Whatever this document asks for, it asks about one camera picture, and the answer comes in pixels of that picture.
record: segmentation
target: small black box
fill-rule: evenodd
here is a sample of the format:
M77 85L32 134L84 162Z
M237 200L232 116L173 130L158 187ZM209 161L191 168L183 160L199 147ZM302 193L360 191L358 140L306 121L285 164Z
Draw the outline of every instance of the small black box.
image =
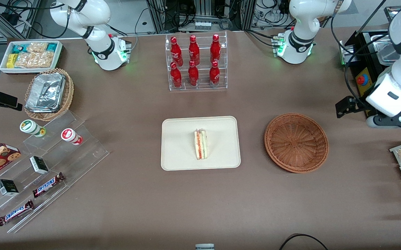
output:
M14 181L1 179L0 180L0 192L2 195L16 196L18 194L18 189L15 186Z
M34 171L39 173L39 174L47 174L49 169L46 166L46 163L44 160L38 156L32 156L29 158L31 160L32 167L34 168Z

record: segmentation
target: table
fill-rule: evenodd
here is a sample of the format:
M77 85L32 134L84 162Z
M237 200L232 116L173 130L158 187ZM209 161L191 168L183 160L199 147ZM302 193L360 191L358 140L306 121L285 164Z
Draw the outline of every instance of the table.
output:
M336 118L334 104L349 92L330 30L300 65L273 58L246 33L228 36L229 88L201 93L169 92L164 35L140 37L131 63L112 72L94 63L85 41L62 40L71 110L111 154L18 233L0 228L0 249L277 249L293 233L330 249L401 249L401 173L388 151L401 130L368 128L361 113ZM0 91L24 100L31 79L1 74ZM266 125L287 112L327 133L329 158L315 172L286 172L265 151ZM238 168L161 169L165 119L226 115L238 122ZM26 118L0 108L0 142L21 144ZM319 247L298 238L289 245Z

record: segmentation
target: white storage box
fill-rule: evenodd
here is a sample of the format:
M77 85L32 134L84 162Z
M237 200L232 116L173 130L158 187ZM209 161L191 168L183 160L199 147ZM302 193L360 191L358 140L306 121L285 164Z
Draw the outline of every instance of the white storage box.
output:
M49 68L6 68L7 58L11 54L14 45L28 44L28 43L32 43L32 42L57 44L51 66ZM56 68L57 62L59 60L62 47L63 47L62 44L57 40L36 40L36 41L10 42L6 48L6 52L3 57L3 60L1 61L0 70L6 74L28 74L28 73L40 73L40 72L43 72L43 71L46 71L49 69L54 69L54 68Z

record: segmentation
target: coca-cola bottle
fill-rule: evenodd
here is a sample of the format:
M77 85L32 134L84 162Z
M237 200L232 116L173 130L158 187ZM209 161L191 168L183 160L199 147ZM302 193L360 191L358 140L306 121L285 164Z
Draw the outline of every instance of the coca-cola bottle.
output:
M173 82L175 88L180 89L182 87L182 75L180 74L175 62L171 62L170 66L171 81Z
M177 44L177 39L176 37L171 37L171 57L173 58L173 61L177 63L177 66L181 67L183 66L183 59L182 59L182 50L180 49L180 46Z
M188 69L188 75L190 76L190 84L196 87L199 83L199 70L196 67L194 60L190 61L190 68Z
M188 51L190 53L190 60L193 60L196 65L199 65L201 63L201 56L195 35L190 35L190 47L188 48Z
M218 68L218 62L215 60L211 63L210 69L210 86L217 87L219 85L219 74L221 71Z
M213 61L219 61L221 58L221 44L219 43L219 35L214 34L213 35L213 43L211 43L210 47L210 61L213 63Z

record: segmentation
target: red button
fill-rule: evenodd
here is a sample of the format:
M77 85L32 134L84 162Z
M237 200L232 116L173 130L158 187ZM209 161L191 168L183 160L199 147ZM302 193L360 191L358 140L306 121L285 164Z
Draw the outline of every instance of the red button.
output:
M366 78L364 76L359 76L357 77L357 84L362 85L366 81Z

